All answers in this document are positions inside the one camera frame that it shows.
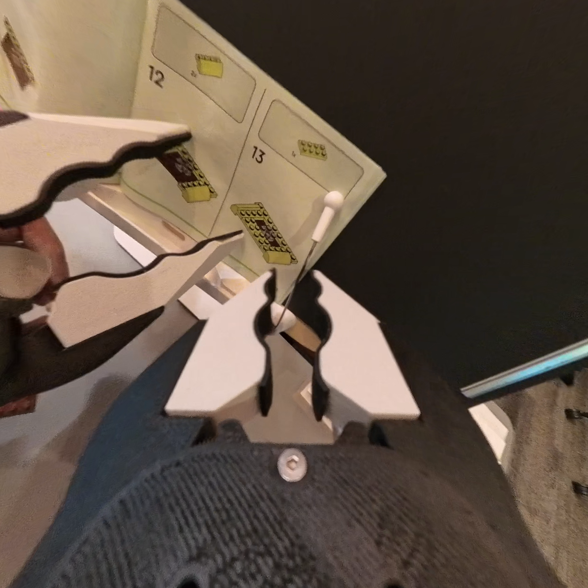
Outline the person's left hand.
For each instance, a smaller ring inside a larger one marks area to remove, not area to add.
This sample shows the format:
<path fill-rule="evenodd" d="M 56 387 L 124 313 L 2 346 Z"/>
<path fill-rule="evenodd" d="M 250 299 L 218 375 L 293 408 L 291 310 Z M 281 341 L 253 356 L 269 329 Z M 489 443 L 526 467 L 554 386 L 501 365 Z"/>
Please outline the person's left hand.
<path fill-rule="evenodd" d="M 35 303 L 48 305 L 54 299 L 55 288 L 70 276 L 63 244 L 49 221 L 40 217 L 19 227 L 2 228 L 1 243 L 24 246 L 40 254 L 51 265 L 48 281 L 35 297 Z"/>

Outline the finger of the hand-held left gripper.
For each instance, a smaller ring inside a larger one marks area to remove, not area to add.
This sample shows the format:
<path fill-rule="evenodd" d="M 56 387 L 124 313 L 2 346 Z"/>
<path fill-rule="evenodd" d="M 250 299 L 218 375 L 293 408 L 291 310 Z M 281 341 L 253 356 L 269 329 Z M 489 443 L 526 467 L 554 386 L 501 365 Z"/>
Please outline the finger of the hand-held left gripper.
<path fill-rule="evenodd" d="M 135 272 L 70 278 L 55 291 L 47 325 L 68 348 L 164 307 L 203 279 L 242 239 L 242 232 L 231 232 L 183 253 L 157 256 Z"/>
<path fill-rule="evenodd" d="M 1 227 L 44 216 L 61 192 L 189 141 L 182 123 L 1 111 Z"/>

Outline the brick instruction booklet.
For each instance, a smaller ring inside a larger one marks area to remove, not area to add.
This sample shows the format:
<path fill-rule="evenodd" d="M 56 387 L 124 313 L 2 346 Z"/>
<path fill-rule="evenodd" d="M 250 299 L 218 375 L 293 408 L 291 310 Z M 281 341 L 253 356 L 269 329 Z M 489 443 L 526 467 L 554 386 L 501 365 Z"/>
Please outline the brick instruction booklet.
<path fill-rule="evenodd" d="M 1 106 L 189 126 L 172 158 L 126 164 L 122 191 L 195 240 L 237 231 L 227 259 L 292 291 L 323 199 L 344 197 L 307 269 L 384 170 L 180 1 L 1 1 Z"/>

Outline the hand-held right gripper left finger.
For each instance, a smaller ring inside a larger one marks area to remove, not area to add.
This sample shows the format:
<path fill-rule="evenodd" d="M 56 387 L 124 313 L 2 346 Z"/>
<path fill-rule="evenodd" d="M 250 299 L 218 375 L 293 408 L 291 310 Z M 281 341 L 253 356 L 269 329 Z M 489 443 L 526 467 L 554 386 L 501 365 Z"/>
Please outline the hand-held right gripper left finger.
<path fill-rule="evenodd" d="M 268 335 L 276 271 L 257 278 L 205 321 L 165 405 L 171 417 L 215 423 L 267 416 L 273 397 Z"/>

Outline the white wire page clip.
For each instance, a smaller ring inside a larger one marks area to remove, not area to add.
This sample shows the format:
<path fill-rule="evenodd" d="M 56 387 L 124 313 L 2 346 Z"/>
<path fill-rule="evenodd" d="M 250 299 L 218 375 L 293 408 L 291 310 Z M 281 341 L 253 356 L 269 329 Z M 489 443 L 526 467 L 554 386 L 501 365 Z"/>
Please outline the white wire page clip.
<path fill-rule="evenodd" d="M 293 283 L 293 286 L 290 290 L 290 293 L 285 298 L 285 302 L 283 305 L 283 310 L 281 310 L 281 314 L 278 316 L 277 319 L 272 318 L 273 330 L 271 331 L 271 334 L 276 334 L 278 327 L 281 326 L 282 320 L 285 317 L 287 310 L 289 309 L 289 305 L 290 305 L 290 302 L 293 298 L 293 294 L 294 294 L 295 290 L 297 289 L 298 284 L 301 282 L 302 278 L 304 277 L 304 275 L 309 267 L 309 262 L 311 260 L 311 257 L 313 255 L 316 247 L 318 246 L 318 244 L 325 237 L 325 234 L 326 234 L 329 226 L 333 222 L 334 217 L 337 215 L 338 211 L 341 209 L 343 201 L 344 201 L 343 195 L 336 190 L 328 192 L 325 195 L 324 200 L 323 200 L 323 210 L 321 212 L 319 220 L 318 220 L 318 222 L 313 230 L 312 236 L 311 236 L 311 242 L 312 242 L 311 247 L 306 255 L 306 258 L 305 258 L 305 261 L 302 265 L 302 268 L 300 269 L 300 271 L 299 271 L 299 273 Z"/>

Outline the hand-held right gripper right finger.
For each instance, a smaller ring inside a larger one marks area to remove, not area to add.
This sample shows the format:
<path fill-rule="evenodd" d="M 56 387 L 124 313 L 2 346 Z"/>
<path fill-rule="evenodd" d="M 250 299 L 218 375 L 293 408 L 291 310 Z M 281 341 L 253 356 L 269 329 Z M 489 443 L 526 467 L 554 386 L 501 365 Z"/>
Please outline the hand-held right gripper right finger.
<path fill-rule="evenodd" d="M 320 271 L 312 272 L 312 285 L 319 337 L 312 372 L 316 420 L 340 435 L 349 423 L 418 419 L 420 409 L 379 320 Z"/>

